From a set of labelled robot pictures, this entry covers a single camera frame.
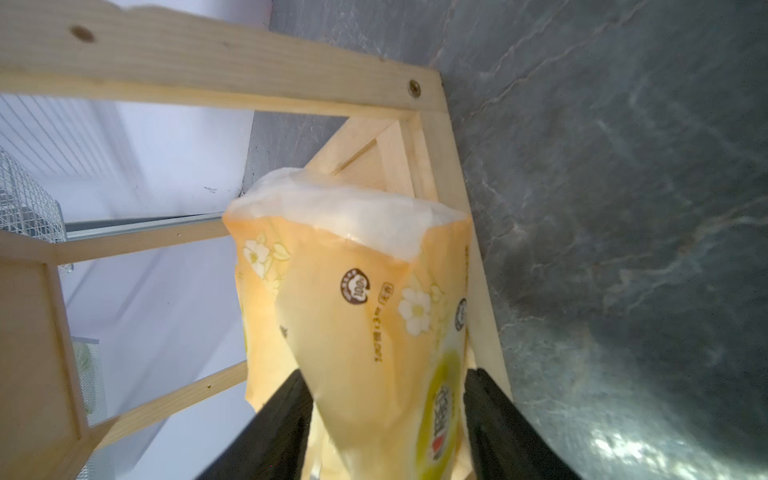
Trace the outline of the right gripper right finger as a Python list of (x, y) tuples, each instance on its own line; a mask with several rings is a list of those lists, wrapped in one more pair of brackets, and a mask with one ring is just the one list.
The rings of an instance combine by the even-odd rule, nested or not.
[(463, 395), (478, 479), (577, 479), (482, 368), (469, 369)]

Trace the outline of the wooden two-tier shelf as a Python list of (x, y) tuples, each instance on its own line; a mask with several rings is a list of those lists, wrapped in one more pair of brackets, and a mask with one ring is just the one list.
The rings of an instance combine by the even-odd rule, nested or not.
[[(309, 163), (391, 192), (470, 209), (440, 74), (159, 7), (5, 1), (5, 93), (341, 116)], [(61, 265), (222, 237), (221, 222), (50, 244), (1, 235), (1, 475), (73, 479), (92, 453), (234, 387), (238, 363), (90, 425), (61, 292)]]

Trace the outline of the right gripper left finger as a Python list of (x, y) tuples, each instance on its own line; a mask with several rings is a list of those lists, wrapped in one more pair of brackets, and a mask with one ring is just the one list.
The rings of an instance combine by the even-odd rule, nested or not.
[(201, 479), (295, 480), (301, 477), (313, 399), (294, 370)]

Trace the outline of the orange tissue pack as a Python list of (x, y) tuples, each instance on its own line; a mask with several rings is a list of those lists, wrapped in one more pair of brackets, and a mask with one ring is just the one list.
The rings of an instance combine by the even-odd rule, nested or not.
[(245, 398), (299, 371), (354, 479), (447, 479), (460, 439), (472, 223), (443, 204), (273, 171), (234, 200)]

